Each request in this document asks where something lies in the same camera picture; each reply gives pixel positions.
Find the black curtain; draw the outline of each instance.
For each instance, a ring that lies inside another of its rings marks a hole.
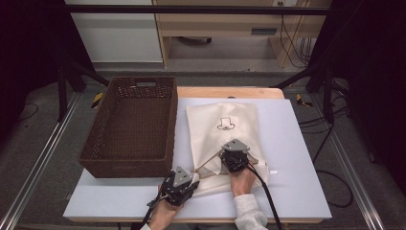
[[[48,4],[65,2],[0,0],[0,141],[16,122],[27,95],[57,81],[61,63],[73,60],[94,71],[71,14],[49,11]]]
[[[360,2],[333,2],[333,7],[347,13],[327,18],[310,65],[320,59],[353,14],[325,65],[334,78],[348,81],[355,123],[371,153],[406,194],[406,1],[365,0],[354,11]],[[310,81],[320,83],[325,74]]]

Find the aluminum rail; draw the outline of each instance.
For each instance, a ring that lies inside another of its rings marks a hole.
[[[56,124],[53,133],[48,139],[42,152],[39,154],[38,159],[33,166],[30,174],[28,175],[20,192],[9,208],[8,212],[3,216],[0,221],[0,230],[11,230],[17,224],[25,206],[27,205],[31,195],[34,192],[35,186],[38,183],[42,173],[44,172],[48,161],[54,153],[57,143],[62,136],[67,124],[69,123],[72,114],[78,104],[80,93],[74,93],[71,101],[69,102],[69,110],[64,119]]]
[[[331,15],[341,11],[330,8],[240,7],[240,6],[130,6],[130,5],[48,5],[52,11],[89,13],[201,13],[201,14],[276,14]]]

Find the floor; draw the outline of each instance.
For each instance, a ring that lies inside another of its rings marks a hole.
[[[294,56],[292,61],[300,63]],[[210,44],[182,37],[174,39],[167,68],[145,63],[130,68],[99,67],[99,73],[107,79],[172,75],[177,77],[179,85],[257,87],[275,85],[303,69],[290,63],[279,68],[266,38],[227,37],[214,38]],[[62,125],[56,122],[57,85],[50,84],[29,95],[21,121],[8,141],[0,146],[0,215],[3,217],[0,229],[118,228],[116,223],[75,223],[62,216],[81,174],[77,159],[97,112],[91,104],[95,95],[105,90],[86,77],[85,81],[87,88],[83,93],[68,89],[69,100],[76,102],[76,107],[68,114],[69,119],[64,121],[67,126],[61,132],[55,132]],[[406,229],[406,198],[385,166],[370,161],[368,147],[346,109],[345,96],[333,92],[336,118],[327,136],[330,125],[320,120],[311,122],[321,117],[322,92],[307,94],[306,81],[293,83],[283,93],[292,102],[310,157],[314,158],[323,146],[315,168],[324,171],[319,172],[319,178],[333,218],[318,224],[290,224],[289,228]],[[302,103],[297,102],[298,94]],[[346,184],[354,194],[353,202]],[[127,229],[128,224],[123,223],[122,227]]]

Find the printed logo on fabric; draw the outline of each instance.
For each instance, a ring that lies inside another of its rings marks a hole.
[[[231,123],[231,118],[230,117],[220,118],[220,125],[217,126],[218,129],[225,130],[225,131],[233,129],[235,127],[236,127],[236,125]]]

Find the hand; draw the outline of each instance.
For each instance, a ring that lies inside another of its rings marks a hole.
[[[151,230],[165,229],[170,225],[176,214],[183,208],[180,206],[172,206],[166,200],[161,200],[152,211],[151,222],[149,228]]]
[[[234,196],[240,196],[251,193],[256,176],[248,169],[239,172],[229,172],[231,179],[231,190]]]

